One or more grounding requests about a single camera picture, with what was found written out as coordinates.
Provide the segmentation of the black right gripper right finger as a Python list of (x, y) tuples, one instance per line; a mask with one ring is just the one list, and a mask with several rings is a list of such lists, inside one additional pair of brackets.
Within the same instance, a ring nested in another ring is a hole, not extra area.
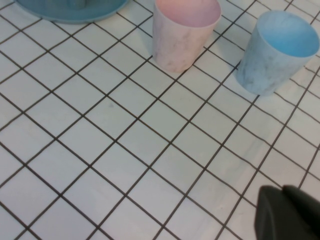
[(293, 204), (300, 218), (306, 225), (306, 232), (320, 239), (320, 202), (303, 190), (293, 186), (285, 185), (282, 188), (284, 195)]

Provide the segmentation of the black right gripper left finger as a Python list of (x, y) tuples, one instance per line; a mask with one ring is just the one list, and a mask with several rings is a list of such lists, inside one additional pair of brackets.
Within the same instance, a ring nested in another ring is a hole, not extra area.
[(300, 237), (300, 217), (283, 192), (272, 186), (262, 186), (254, 220), (258, 240), (297, 240)]

